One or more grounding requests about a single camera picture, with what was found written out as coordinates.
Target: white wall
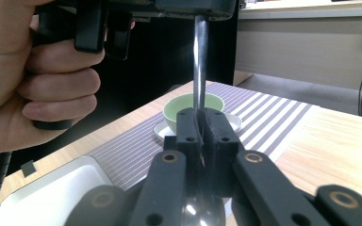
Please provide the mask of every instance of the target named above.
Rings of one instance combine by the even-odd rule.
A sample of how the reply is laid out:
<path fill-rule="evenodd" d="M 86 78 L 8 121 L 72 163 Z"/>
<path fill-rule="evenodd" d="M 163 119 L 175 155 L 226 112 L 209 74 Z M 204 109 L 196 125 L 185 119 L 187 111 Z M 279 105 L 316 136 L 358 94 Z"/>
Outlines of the white wall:
<path fill-rule="evenodd" d="M 236 70 L 358 89 L 362 16 L 239 20 Z"/>

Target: gray striped mat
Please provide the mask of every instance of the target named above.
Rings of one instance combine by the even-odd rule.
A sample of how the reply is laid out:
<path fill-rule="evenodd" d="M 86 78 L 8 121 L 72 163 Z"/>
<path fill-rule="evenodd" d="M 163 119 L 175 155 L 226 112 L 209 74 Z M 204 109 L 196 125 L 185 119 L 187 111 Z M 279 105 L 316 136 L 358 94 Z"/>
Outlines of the gray striped mat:
<path fill-rule="evenodd" d="M 275 161 L 304 125 L 314 105 L 213 83 L 206 92 L 224 99 L 224 112 L 242 119 L 238 136 L 247 150 L 257 150 Z M 115 186 L 128 189 L 144 178 L 163 140 L 153 132 L 161 113 L 113 138 L 88 155 L 96 158 Z"/>

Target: green bowl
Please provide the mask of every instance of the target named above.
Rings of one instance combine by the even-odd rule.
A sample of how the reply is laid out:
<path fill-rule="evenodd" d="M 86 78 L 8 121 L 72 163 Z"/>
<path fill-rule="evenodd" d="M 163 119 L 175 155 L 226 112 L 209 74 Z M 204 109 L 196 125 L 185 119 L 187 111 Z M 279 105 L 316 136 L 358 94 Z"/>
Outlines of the green bowl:
<path fill-rule="evenodd" d="M 193 107 L 193 93 L 177 96 L 164 105 L 163 115 L 173 132 L 176 133 L 177 131 L 176 121 L 178 111 L 189 107 Z M 205 107 L 222 111 L 224 109 L 224 101 L 214 94 L 206 93 Z"/>

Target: bowl rim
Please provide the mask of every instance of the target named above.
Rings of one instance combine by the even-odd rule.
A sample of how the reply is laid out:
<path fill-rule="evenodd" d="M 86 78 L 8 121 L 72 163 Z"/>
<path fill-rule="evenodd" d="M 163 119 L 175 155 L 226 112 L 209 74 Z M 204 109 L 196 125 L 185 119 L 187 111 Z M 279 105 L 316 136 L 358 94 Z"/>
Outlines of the bowl rim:
<path fill-rule="evenodd" d="M 220 111 L 223 111 L 224 108 L 225 108 L 225 102 L 224 102 L 224 100 L 222 99 L 222 97 L 219 96 L 219 95 L 217 95 L 217 94 L 210 93 L 210 92 L 205 93 L 205 95 L 207 95 L 207 94 L 210 95 L 210 96 L 217 97 L 219 100 L 222 101 L 222 109 L 221 109 Z M 163 106 L 163 108 L 162 108 L 162 110 L 161 110 L 161 113 L 162 113 L 162 115 L 164 116 L 164 118 L 165 118 L 166 120 L 172 121 L 172 122 L 176 122 L 176 121 L 168 118 L 167 115 L 164 113 L 164 112 L 165 112 L 164 109 L 166 108 L 166 106 L 167 106 L 170 102 L 174 101 L 175 99 L 180 98 L 180 97 L 183 97 L 183 96 L 187 96 L 187 95 L 193 95 L 193 92 L 184 93 L 184 94 L 182 94 L 182 95 L 176 96 L 176 97 L 172 98 L 170 101 L 168 101 L 168 102 Z"/>

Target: white tray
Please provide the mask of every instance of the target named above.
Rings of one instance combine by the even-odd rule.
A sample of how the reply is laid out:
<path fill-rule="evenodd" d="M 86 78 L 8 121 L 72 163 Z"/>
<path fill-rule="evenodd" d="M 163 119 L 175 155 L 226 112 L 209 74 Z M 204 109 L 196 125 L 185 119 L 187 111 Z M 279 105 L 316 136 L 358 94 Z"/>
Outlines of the white tray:
<path fill-rule="evenodd" d="M 76 158 L 10 194 L 0 205 L 0 226 L 59 226 L 91 189 L 112 185 L 96 160 Z"/>

